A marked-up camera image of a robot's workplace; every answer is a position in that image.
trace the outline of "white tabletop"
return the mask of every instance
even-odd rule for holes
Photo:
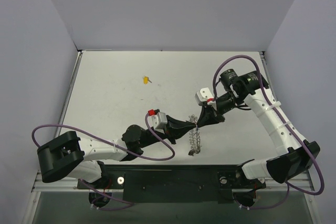
[[[64,124],[115,139],[132,124],[146,128],[144,117],[150,109],[160,109],[182,121],[192,114],[199,116],[201,107],[194,98],[196,91],[204,87],[212,90],[218,66],[237,54],[254,58],[266,77],[258,52],[84,51]],[[223,70],[228,68],[238,75],[255,70],[245,59],[234,60]],[[143,76],[148,76],[152,83],[144,84]],[[219,85],[218,95],[223,93]],[[186,134],[173,145],[176,156],[169,161],[137,158],[123,164],[240,164],[253,158],[277,156],[270,137],[252,111],[234,109],[224,117],[224,123],[201,128],[202,148],[195,156],[188,155],[190,143]],[[150,157],[171,154],[162,143],[143,150]]]

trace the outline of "gray wall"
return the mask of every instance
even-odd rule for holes
[[[30,133],[58,121],[77,51],[51,0],[0,6],[0,222],[18,224],[38,169]]]
[[[265,50],[294,0],[52,0],[79,49]]]
[[[336,188],[336,0],[295,0],[266,51],[276,94],[291,121],[318,141],[325,192],[316,197],[324,223],[334,223]],[[315,171],[314,185],[319,188]]]

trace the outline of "metal chain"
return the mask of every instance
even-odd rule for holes
[[[195,115],[190,115],[189,121],[196,124],[196,129],[192,129],[189,131],[189,142],[191,145],[191,149],[188,155],[194,156],[194,154],[198,154],[201,152],[201,137],[200,130],[197,127],[197,117]]]

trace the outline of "purple cable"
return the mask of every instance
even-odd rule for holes
[[[112,199],[112,200],[115,200],[115,201],[118,201],[118,202],[121,202],[121,203],[128,204],[127,206],[118,207],[118,208],[99,208],[100,210],[103,210],[103,211],[117,211],[117,210],[122,210],[122,209],[126,209],[126,208],[134,206],[134,203],[132,203],[132,202],[128,202],[128,201],[125,201],[125,200],[122,200],[122,199],[117,199],[117,198],[114,198],[113,196],[110,196],[108,194],[105,194],[105,193],[102,193],[102,192],[98,191],[94,187],[92,187],[89,184],[85,183],[84,180],[82,180],[82,179],[78,179],[78,182],[81,183],[81,184],[83,184],[84,186],[86,186],[90,190],[94,191],[95,193],[100,194],[102,197],[107,197],[109,199]],[[94,204],[94,202],[96,202],[96,200],[98,200],[99,198],[94,199],[91,203]]]
[[[261,89],[261,92],[266,100],[266,102],[268,103],[268,105],[272,105],[271,101],[268,99],[267,95],[266,95],[266,92],[265,92],[265,88],[264,88],[264,85],[262,84],[262,78],[261,78],[261,73],[260,73],[260,69],[258,67],[258,64],[257,62],[252,59],[250,56],[247,56],[247,55],[236,55],[236,56],[233,56],[229,59],[227,59],[226,61],[224,61],[217,69],[217,71],[215,72],[215,75],[214,75],[214,79],[213,79],[213,89],[214,89],[214,101],[217,99],[217,90],[216,90],[216,79],[217,79],[217,76],[219,74],[219,72],[221,71],[221,69],[226,65],[228,64],[230,61],[232,60],[235,60],[235,59],[239,59],[239,58],[243,58],[243,59],[248,59],[249,61],[251,61],[253,63],[253,65],[255,66],[256,70],[257,70],[257,76],[258,76],[258,81],[259,81],[259,85],[260,85],[260,89]],[[286,123],[286,120],[285,118],[281,115],[281,113],[277,110],[277,108],[273,108],[273,110],[275,111],[275,113],[279,116],[280,120],[282,121],[282,123]],[[308,154],[308,156],[310,157],[310,159],[312,160],[315,168],[316,168],[316,171],[319,175],[319,178],[320,178],[320,183],[321,183],[321,187],[318,191],[307,191],[307,190],[304,190],[302,188],[299,188],[295,185],[292,185],[291,183],[289,182],[286,182],[287,185],[291,186],[292,188],[298,190],[298,191],[301,191],[305,194],[309,194],[309,195],[320,195],[321,193],[323,193],[324,191],[324,178],[323,178],[323,175],[322,175],[322,171],[319,167],[319,165],[317,164],[316,162],[316,159],[314,158],[314,156],[311,154],[311,152],[309,151],[309,149],[306,147],[306,145],[304,144],[304,142],[299,138],[299,136],[294,132],[294,130],[288,125],[286,124],[286,128],[289,130],[289,132],[295,137],[295,139],[300,143],[300,145],[302,146],[302,148],[304,149],[304,151]]]
[[[149,114],[147,113],[146,114],[146,117],[145,117],[145,123],[146,123],[146,125],[147,125],[147,127],[148,127],[148,130],[161,142],[161,143],[163,143],[165,146],[167,146],[168,147],[168,149],[170,149],[171,151],[172,151],[172,155],[170,156],[170,157],[165,157],[165,158],[154,158],[154,157],[145,157],[145,156],[141,156],[141,155],[139,155],[139,154],[137,154],[137,153],[134,153],[134,152],[132,152],[132,151],[129,151],[128,149],[126,149],[126,148],[124,148],[124,147],[121,147],[120,145],[118,145],[118,144],[112,144],[111,142],[109,142],[109,141],[106,141],[106,140],[104,140],[104,139],[102,139],[102,138],[100,138],[100,137],[97,137],[97,136],[95,136],[95,135],[92,135],[91,133],[89,133],[89,132],[86,132],[86,131],[84,131],[84,130],[81,130],[81,129],[79,129],[79,128],[76,128],[76,127],[72,127],[72,126],[69,126],[69,125],[63,125],[63,124],[43,124],[43,125],[40,125],[40,126],[37,126],[35,129],[33,129],[33,131],[31,132],[31,138],[33,139],[33,142],[36,144],[36,146],[37,147],[40,147],[40,145],[38,144],[38,142],[36,141],[36,139],[35,139],[35,132],[38,130],[38,129],[40,129],[40,128],[46,128],[46,127],[61,127],[61,128],[67,128],[67,129],[71,129],[71,130],[74,130],[74,131],[78,131],[78,132],[80,132],[80,133],[83,133],[83,134],[85,134],[85,135],[87,135],[87,136],[90,136],[90,137],[92,137],[92,138],[94,138],[94,139],[96,139],[96,140],[99,140],[99,141],[101,141],[101,142],[103,142],[103,143],[106,143],[106,144],[109,144],[109,145],[111,145],[111,146],[114,146],[114,147],[116,147],[116,148],[118,148],[118,149],[121,149],[121,150],[123,150],[123,151],[125,151],[125,152],[127,152],[127,153],[129,153],[129,154],[132,154],[132,155],[134,155],[134,156],[136,156],[136,157],[139,157],[139,158],[143,158],[143,159],[147,159],[147,160],[151,160],[151,161],[166,161],[166,160],[170,160],[170,159],[172,159],[174,156],[175,156],[175,151],[174,151],[174,149],[171,147],[171,146],[169,146],[168,145],[168,143],[166,143],[162,138],[160,138],[153,130],[152,130],[152,128],[150,127],[150,125],[149,125],[149,123],[148,123],[148,116],[149,116]]]
[[[276,203],[276,204],[274,204],[272,206],[267,206],[267,207],[245,207],[242,204],[240,204],[237,200],[236,200],[236,202],[238,204],[240,204],[242,206],[242,208],[244,208],[244,209],[248,209],[248,210],[266,210],[266,209],[271,209],[271,208],[275,208],[275,207],[280,206],[282,203],[284,203],[288,199],[288,196],[289,196],[289,185],[287,185],[287,192],[286,192],[285,197],[281,201],[279,201],[278,203]]]

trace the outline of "purple hose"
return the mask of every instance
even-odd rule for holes
[[[239,59],[239,58],[244,58],[244,59],[248,59],[249,61],[251,61],[253,63],[253,65],[255,66],[256,70],[257,70],[257,76],[258,76],[258,81],[259,81],[259,85],[260,85],[260,89],[261,89],[261,92],[266,100],[266,102],[268,103],[268,105],[272,105],[271,101],[268,99],[267,95],[266,95],[266,92],[265,92],[265,88],[264,88],[264,85],[262,84],[262,78],[261,78],[261,73],[260,73],[260,69],[258,67],[258,64],[257,62],[252,59],[250,56],[247,56],[247,55],[236,55],[236,56],[233,56],[229,59],[227,59],[226,61],[224,61],[220,67],[217,69],[217,71],[215,72],[215,75],[214,75],[214,79],[213,79],[213,89],[214,89],[214,101],[217,99],[217,90],[216,90],[216,79],[217,79],[217,76],[219,74],[219,72],[221,71],[221,69],[226,65],[228,64],[230,61],[232,60],[235,60],[235,59]],[[273,110],[275,111],[275,113],[279,116],[280,120],[282,121],[282,123],[286,123],[286,120],[284,119],[284,117],[281,115],[281,113],[277,110],[277,108],[273,108]],[[316,159],[314,158],[314,156],[311,154],[311,152],[309,151],[309,149],[306,147],[306,145],[304,144],[304,142],[299,138],[299,136],[294,132],[294,130],[288,125],[286,124],[286,128],[289,130],[289,132],[295,137],[295,139],[301,144],[302,148],[304,149],[304,151],[308,154],[308,156],[310,157],[310,159],[312,160],[315,168],[316,168],[316,171],[319,175],[319,178],[320,178],[320,183],[321,183],[321,187],[318,191],[307,191],[307,190],[304,190],[302,188],[299,188],[295,185],[292,185],[291,183],[289,182],[286,182],[287,185],[291,186],[292,188],[298,190],[298,191],[301,191],[305,194],[309,194],[309,195],[320,195],[321,193],[323,193],[324,191],[324,178],[323,178],[323,175],[322,175],[322,171],[319,167],[319,165],[317,164],[316,162]]]
[[[86,186],[90,190],[94,191],[95,193],[100,194],[102,197],[107,197],[109,199],[112,199],[112,200],[115,200],[115,201],[118,201],[118,202],[121,202],[121,203],[128,204],[127,206],[118,207],[118,208],[99,208],[100,210],[103,210],[103,211],[117,211],[117,210],[123,210],[123,209],[126,209],[126,208],[134,206],[134,203],[132,203],[132,202],[128,202],[128,201],[125,201],[125,200],[122,200],[122,199],[117,199],[117,198],[114,198],[113,196],[110,196],[108,194],[105,194],[105,193],[102,193],[102,192],[98,191],[94,187],[92,187],[89,184],[85,183],[84,180],[82,180],[82,179],[78,179],[78,182],[81,183],[81,184],[83,184],[84,186]],[[102,197],[94,199],[92,201],[92,204],[94,204],[98,199],[100,199]]]
[[[248,209],[248,210],[266,210],[266,209],[271,209],[271,208],[275,208],[275,207],[280,206],[282,203],[284,203],[288,199],[288,196],[289,196],[289,185],[287,185],[287,192],[286,192],[285,197],[281,201],[279,201],[278,203],[276,203],[276,204],[274,204],[272,206],[267,206],[267,207],[245,207],[242,204],[240,204],[238,201],[236,201],[236,202],[238,204],[240,204],[242,206],[242,208],[245,208],[245,209]]]
[[[76,127],[72,127],[72,126],[69,126],[69,125],[63,125],[63,124],[43,124],[43,125],[40,125],[40,126],[37,126],[35,129],[33,129],[33,131],[31,132],[31,138],[33,139],[33,142],[36,144],[36,146],[37,147],[40,147],[40,145],[38,144],[38,142],[36,141],[36,139],[35,139],[35,132],[38,130],[38,129],[40,129],[40,128],[46,128],[46,127],[61,127],[61,128],[67,128],[67,129],[71,129],[71,130],[74,130],[74,131],[78,131],[78,132],[80,132],[80,133],[83,133],[83,134],[85,134],[85,135],[87,135],[87,136],[90,136],[91,138],[94,138],[94,139],[96,139],[96,140],[99,140],[99,141],[101,141],[101,142],[103,142],[103,143],[106,143],[106,144],[108,144],[108,145],[111,145],[111,146],[115,146],[116,148],[118,148],[118,149],[121,149],[121,150],[123,150],[123,151],[125,151],[125,152],[127,152],[127,153],[129,153],[129,154],[132,154],[132,155],[134,155],[134,156],[136,156],[136,157],[139,157],[139,158],[143,158],[143,159],[147,159],[147,160],[151,160],[151,161],[166,161],[166,160],[170,160],[170,159],[172,159],[174,156],[175,156],[175,151],[174,151],[174,149],[171,147],[171,146],[169,146],[169,144],[168,143],[166,143],[162,138],[160,138],[153,130],[152,130],[152,128],[150,127],[150,125],[149,125],[149,123],[148,123],[148,116],[149,116],[149,114],[147,113],[146,114],[146,116],[145,116],[145,123],[146,123],[146,125],[147,125],[147,127],[148,127],[148,130],[161,142],[161,143],[163,143],[165,146],[167,146],[167,148],[168,149],[170,149],[171,151],[172,151],[172,155],[170,156],[170,157],[165,157],[165,158],[153,158],[153,157],[145,157],[145,156],[141,156],[141,155],[139,155],[139,154],[137,154],[137,153],[134,153],[134,152],[132,152],[132,151],[129,151],[128,149],[126,149],[126,148],[124,148],[124,147],[121,147],[120,145],[118,145],[118,144],[116,144],[116,145],[114,145],[114,144],[112,144],[111,142],[109,142],[109,141],[106,141],[106,140],[104,140],[104,139],[102,139],[102,138],[100,138],[100,137],[97,137],[97,136],[95,136],[95,135],[92,135],[91,133],[89,133],[89,132],[86,132],[86,131],[84,131],[84,130],[81,130],[81,129],[79,129],[79,128],[76,128]]]

